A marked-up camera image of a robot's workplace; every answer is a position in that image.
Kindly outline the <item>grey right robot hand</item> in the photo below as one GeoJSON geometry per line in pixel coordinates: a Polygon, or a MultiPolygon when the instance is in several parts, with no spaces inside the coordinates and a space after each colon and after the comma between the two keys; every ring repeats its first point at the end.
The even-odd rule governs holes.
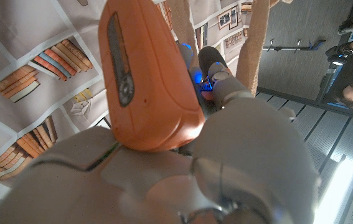
{"type": "Polygon", "coordinates": [[[192,157],[137,152],[94,127],[32,161],[0,223],[312,223],[319,174],[292,113],[255,98],[213,47],[199,52],[217,110],[192,157]]]}

